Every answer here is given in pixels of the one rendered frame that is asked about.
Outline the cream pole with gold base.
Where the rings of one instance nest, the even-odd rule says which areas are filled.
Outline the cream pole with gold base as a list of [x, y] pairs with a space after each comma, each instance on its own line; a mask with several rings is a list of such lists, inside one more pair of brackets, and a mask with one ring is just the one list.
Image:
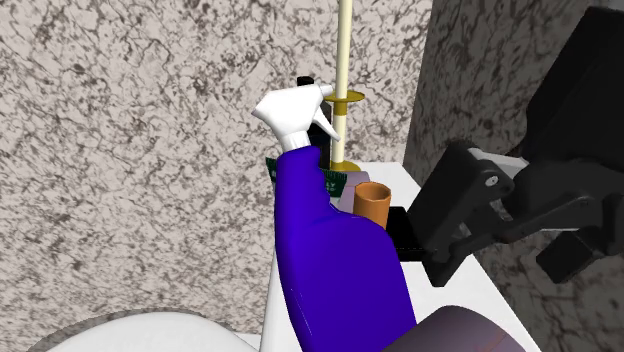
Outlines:
[[334, 92], [327, 98], [327, 101], [333, 104], [332, 127], [340, 136], [339, 141], [331, 142], [330, 169], [332, 171], [357, 172], [360, 170], [355, 163], [345, 159], [348, 104], [365, 98], [363, 93], [348, 89], [353, 1], [338, 0], [336, 85]]

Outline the orange cup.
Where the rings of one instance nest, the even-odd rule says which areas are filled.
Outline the orange cup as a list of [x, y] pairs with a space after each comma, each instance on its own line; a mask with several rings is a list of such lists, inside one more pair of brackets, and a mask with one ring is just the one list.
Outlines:
[[381, 226], [387, 226], [391, 190], [377, 182], [362, 182], [355, 186], [353, 213]]

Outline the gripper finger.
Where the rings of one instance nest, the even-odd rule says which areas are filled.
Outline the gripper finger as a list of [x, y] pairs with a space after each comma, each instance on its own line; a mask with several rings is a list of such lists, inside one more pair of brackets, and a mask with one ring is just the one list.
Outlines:
[[564, 219], [575, 220], [576, 230], [562, 231], [536, 256], [553, 283], [565, 283], [596, 260], [624, 252], [624, 194], [611, 193], [602, 201], [583, 197]]
[[521, 196], [515, 176], [470, 143], [447, 147], [408, 211], [432, 285], [446, 285], [469, 255], [492, 244], [511, 244], [546, 229], [575, 231], [576, 221], [564, 219], [571, 207], [583, 197], [603, 199], [583, 190]]

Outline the purple rounded object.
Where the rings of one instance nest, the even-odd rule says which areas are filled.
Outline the purple rounded object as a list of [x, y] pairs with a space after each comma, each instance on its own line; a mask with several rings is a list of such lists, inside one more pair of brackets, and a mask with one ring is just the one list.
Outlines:
[[497, 324], [460, 306], [443, 306], [383, 352], [526, 352]]

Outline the green box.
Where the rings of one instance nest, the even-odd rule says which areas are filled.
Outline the green box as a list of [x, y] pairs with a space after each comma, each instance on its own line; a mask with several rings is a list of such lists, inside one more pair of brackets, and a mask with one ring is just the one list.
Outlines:
[[[277, 161], [274, 158], [266, 157], [265, 164], [272, 182], [276, 185]], [[340, 198], [347, 182], [347, 175], [343, 172], [332, 171], [328, 169], [320, 169], [325, 179], [325, 189], [333, 198]]]

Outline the pale lilac block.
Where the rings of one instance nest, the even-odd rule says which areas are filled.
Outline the pale lilac block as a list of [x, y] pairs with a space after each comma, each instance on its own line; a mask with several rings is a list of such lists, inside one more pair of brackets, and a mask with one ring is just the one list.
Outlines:
[[354, 206], [354, 199], [355, 199], [355, 187], [345, 187], [343, 189], [343, 192], [339, 200], [336, 203], [336, 208], [346, 213], [352, 213], [353, 206]]

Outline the blue spray bottle white trigger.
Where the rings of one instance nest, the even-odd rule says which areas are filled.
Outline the blue spray bottle white trigger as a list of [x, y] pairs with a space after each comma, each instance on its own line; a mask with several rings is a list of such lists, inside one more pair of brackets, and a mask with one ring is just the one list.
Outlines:
[[290, 322], [302, 352], [381, 352], [416, 319], [391, 238], [371, 220], [338, 210], [309, 142], [327, 84], [273, 90], [253, 109], [283, 148], [276, 160], [275, 249]]

